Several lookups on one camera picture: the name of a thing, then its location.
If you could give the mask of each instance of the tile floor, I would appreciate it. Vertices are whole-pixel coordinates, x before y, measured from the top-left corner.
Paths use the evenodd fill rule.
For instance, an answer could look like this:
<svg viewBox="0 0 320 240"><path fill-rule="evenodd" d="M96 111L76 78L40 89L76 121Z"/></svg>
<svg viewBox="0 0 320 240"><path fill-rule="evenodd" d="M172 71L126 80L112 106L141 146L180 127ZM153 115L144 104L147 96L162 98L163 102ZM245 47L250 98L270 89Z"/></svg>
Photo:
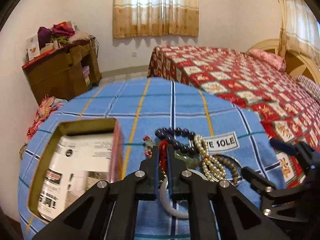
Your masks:
<svg viewBox="0 0 320 240"><path fill-rule="evenodd" d="M123 74L123 75L117 75L107 78L102 78L99 82L99 86L104 86L109 83L118 82L122 80L130 80L130 79L138 79L138 78L146 78L147 77L147 71L145 72L135 72L130 74Z"/></svg>

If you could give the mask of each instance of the curtain floral pattern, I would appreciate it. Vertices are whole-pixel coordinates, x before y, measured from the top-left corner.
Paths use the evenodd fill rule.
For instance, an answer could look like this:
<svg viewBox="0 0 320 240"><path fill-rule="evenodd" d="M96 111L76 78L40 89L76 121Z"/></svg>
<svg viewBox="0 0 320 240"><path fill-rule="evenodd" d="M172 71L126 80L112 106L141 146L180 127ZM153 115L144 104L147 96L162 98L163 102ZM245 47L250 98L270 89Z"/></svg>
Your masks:
<svg viewBox="0 0 320 240"><path fill-rule="evenodd" d="M316 17L304 0L279 0L282 11L279 55L293 50L320 65L320 37Z"/></svg>
<svg viewBox="0 0 320 240"><path fill-rule="evenodd" d="M198 0L114 0L115 39L198 32Z"/></svg>

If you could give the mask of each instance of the headboard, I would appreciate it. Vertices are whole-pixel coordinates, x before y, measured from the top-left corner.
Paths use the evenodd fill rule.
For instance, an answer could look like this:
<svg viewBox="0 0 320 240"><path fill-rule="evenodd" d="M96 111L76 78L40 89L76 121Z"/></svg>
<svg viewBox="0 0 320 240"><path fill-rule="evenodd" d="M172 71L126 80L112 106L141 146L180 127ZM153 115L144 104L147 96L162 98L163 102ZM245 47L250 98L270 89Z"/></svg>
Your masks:
<svg viewBox="0 0 320 240"><path fill-rule="evenodd" d="M271 39L258 42L250 49L262 49L270 53L278 54L278 47L279 39ZM297 75L304 75L320 86L320 69L312 59L295 51L287 51L284 59L287 65L285 71L290 76L295 78Z"/></svg>

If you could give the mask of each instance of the metal bolt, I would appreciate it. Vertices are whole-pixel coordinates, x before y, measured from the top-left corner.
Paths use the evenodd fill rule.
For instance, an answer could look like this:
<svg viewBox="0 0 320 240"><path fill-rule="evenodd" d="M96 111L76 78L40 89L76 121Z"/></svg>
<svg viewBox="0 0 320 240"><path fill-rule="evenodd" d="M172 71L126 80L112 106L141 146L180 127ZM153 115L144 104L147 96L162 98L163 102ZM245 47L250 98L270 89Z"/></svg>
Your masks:
<svg viewBox="0 0 320 240"><path fill-rule="evenodd" d="M183 177L190 177L192 175L191 171L183 171L182 176Z"/></svg>
<svg viewBox="0 0 320 240"><path fill-rule="evenodd" d="M266 187L266 192L271 192L273 191L272 187Z"/></svg>
<svg viewBox="0 0 320 240"><path fill-rule="evenodd" d="M263 214L268 217L268 216L271 215L271 210L266 208L266 209L263 211Z"/></svg>
<svg viewBox="0 0 320 240"><path fill-rule="evenodd" d="M97 183L98 188L105 188L108 185L108 182L106 182L105 180L100 180Z"/></svg>
<svg viewBox="0 0 320 240"><path fill-rule="evenodd" d="M135 175L138 178L142 178L146 173L144 171L136 171Z"/></svg>
<svg viewBox="0 0 320 240"><path fill-rule="evenodd" d="M221 181L219 182L219 185L220 185L221 187L229 187L230 183L229 183L229 181L227 181L227 180L221 180Z"/></svg>

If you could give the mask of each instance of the red checkered bedspread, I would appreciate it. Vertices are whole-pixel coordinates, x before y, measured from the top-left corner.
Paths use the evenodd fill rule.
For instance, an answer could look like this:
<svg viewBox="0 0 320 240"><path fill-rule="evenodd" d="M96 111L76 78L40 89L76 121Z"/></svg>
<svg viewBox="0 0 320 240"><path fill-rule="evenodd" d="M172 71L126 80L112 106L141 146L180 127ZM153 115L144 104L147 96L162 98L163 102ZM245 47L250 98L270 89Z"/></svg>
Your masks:
<svg viewBox="0 0 320 240"><path fill-rule="evenodd" d="M320 105L289 75L245 53L195 46L159 46L149 76L192 85L260 116L270 137L305 141L320 151ZM284 178L293 187L304 178L294 157L277 152Z"/></svg>

